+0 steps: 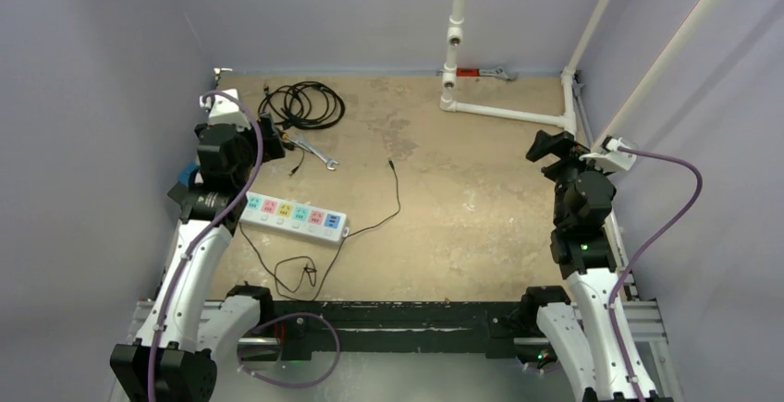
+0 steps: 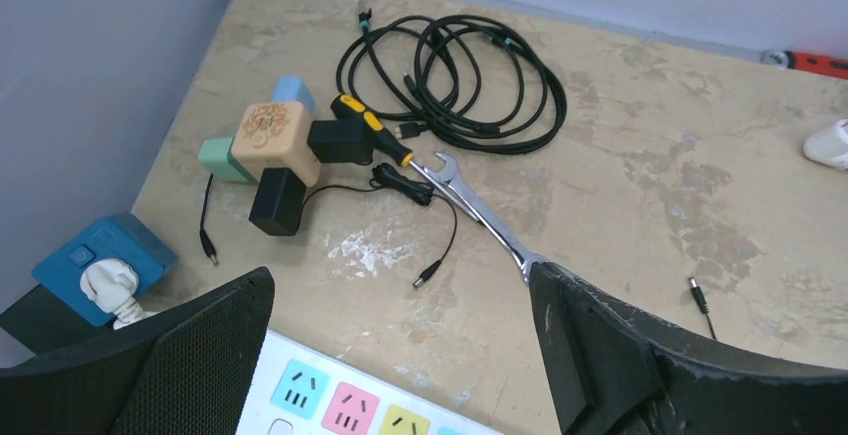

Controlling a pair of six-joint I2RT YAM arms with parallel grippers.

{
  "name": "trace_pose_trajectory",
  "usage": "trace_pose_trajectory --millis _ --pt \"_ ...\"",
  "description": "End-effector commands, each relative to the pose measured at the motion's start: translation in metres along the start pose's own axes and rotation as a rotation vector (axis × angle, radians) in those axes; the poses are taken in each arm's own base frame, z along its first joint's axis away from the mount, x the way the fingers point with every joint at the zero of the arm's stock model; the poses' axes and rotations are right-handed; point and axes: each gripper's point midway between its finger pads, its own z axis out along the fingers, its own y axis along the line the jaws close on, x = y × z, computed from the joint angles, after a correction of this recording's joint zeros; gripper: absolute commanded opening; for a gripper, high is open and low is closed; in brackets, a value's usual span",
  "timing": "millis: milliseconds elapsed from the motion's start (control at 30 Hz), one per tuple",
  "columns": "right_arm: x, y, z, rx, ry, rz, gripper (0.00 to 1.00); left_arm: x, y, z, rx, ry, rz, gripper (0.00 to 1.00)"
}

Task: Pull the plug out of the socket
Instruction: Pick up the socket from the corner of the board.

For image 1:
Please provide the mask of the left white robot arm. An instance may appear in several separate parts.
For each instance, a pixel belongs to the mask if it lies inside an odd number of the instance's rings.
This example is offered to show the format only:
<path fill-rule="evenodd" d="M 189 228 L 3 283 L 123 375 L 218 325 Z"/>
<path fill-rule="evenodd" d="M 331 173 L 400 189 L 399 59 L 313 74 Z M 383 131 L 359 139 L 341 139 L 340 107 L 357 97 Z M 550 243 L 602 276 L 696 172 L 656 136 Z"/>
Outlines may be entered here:
<path fill-rule="evenodd" d="M 131 401 L 207 401 L 218 364 L 248 331 L 270 333 L 276 312 L 263 286 L 235 286 L 217 316 L 202 320 L 217 265 L 235 235 L 263 162 L 284 157 L 268 114 L 209 119 L 195 128 L 197 160 L 170 198 L 180 207 L 172 262 L 134 339 L 115 345 L 110 367 Z"/>

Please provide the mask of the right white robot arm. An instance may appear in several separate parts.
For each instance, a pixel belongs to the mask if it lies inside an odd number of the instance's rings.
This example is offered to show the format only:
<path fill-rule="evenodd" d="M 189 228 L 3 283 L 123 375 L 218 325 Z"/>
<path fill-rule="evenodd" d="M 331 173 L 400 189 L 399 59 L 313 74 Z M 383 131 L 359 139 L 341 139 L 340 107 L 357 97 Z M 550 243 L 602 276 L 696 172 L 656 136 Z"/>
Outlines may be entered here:
<path fill-rule="evenodd" d="M 590 152 L 568 131 L 536 133 L 526 153 L 554 188 L 551 254 L 566 286 L 532 286 L 521 298 L 519 321 L 543 334 L 577 401 L 663 401 L 645 368 L 619 298 L 605 220 L 617 190 L 607 156 Z"/>

